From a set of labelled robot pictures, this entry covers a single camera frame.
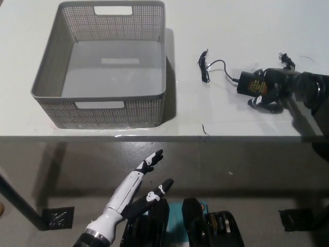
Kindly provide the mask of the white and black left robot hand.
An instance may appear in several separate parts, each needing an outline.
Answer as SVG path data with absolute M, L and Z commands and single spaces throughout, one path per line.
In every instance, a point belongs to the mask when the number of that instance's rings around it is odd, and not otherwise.
M 130 172 L 117 187 L 108 201 L 103 213 L 89 225 L 85 232 L 96 238 L 103 238 L 109 242 L 115 239 L 116 228 L 125 219 L 135 219 L 148 211 L 154 204 L 170 190 L 173 179 L 166 179 L 145 196 L 134 201 L 134 197 L 142 184 L 143 177 L 154 170 L 154 166 L 163 159 L 160 149 L 145 158 L 132 172 Z

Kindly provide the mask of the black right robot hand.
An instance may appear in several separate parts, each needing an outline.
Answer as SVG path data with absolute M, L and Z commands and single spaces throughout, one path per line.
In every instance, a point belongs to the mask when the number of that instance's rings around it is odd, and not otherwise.
M 248 105 L 259 112 L 281 113 L 282 102 L 293 92 L 293 84 L 300 72 L 284 68 L 268 68 L 247 73 L 246 86 L 251 98 Z

